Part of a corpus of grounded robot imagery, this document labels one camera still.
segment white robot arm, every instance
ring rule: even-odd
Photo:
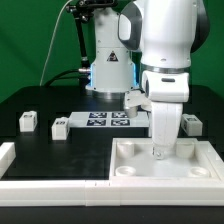
[[[190,53],[203,7],[202,0],[137,0],[120,16],[119,39],[129,50],[142,52],[144,91],[127,93],[124,108],[130,117],[136,115],[138,105],[151,111],[158,159],[176,142],[183,103],[189,98]]]

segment white platform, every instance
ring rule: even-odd
[[[130,152],[121,147],[127,142]],[[210,143],[178,139],[177,144],[178,153],[155,160],[151,139],[114,139],[109,180],[0,181],[0,206],[224,206],[224,165]],[[134,175],[125,170],[116,176],[121,166],[135,169]]]
[[[139,112],[138,116],[128,119],[123,111],[118,112],[73,112],[69,117],[70,128],[128,128],[149,127],[146,112]]]

